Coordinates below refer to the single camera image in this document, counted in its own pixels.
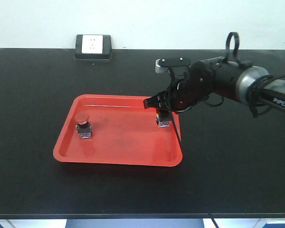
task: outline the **wall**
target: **wall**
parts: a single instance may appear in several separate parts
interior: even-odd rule
[[[0,48],[74,48],[110,34],[120,49],[285,49],[285,0],[0,0]]]

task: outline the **power socket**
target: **power socket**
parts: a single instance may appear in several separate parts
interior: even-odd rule
[[[109,60],[112,58],[110,35],[77,35],[75,58],[84,60]]]
[[[103,35],[82,35],[81,53],[82,54],[102,54]]]

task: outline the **black table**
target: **black table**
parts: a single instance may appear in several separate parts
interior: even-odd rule
[[[95,64],[74,54],[0,49],[0,218],[285,217],[285,114],[277,110],[255,119],[230,100],[195,106],[180,115],[184,157],[176,167],[56,161],[77,96],[151,96],[170,80],[155,73],[157,58],[195,62],[223,51],[114,50],[111,61]],[[285,74],[285,51],[239,57]]]

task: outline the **robotic arm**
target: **robotic arm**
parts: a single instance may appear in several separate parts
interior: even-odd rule
[[[230,41],[234,37],[234,61],[229,60]],[[157,122],[164,123],[171,112],[182,113],[190,110],[201,101],[206,101],[209,94],[221,96],[248,105],[253,116],[265,114],[271,107],[285,112],[285,76],[272,76],[262,67],[251,61],[238,59],[239,36],[230,32],[226,40],[224,57],[205,59],[190,65],[187,58],[158,59],[155,62],[157,73],[168,72],[171,83],[157,95],[145,99],[145,108],[157,109]],[[269,107],[259,112],[258,107]]]

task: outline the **plastic tray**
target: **plastic tray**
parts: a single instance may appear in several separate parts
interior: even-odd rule
[[[144,96],[77,97],[54,147],[61,162],[175,166],[182,160],[173,126],[159,128],[156,110],[144,109]],[[92,138],[79,139],[74,116],[89,114]],[[179,117],[173,114],[180,133]]]

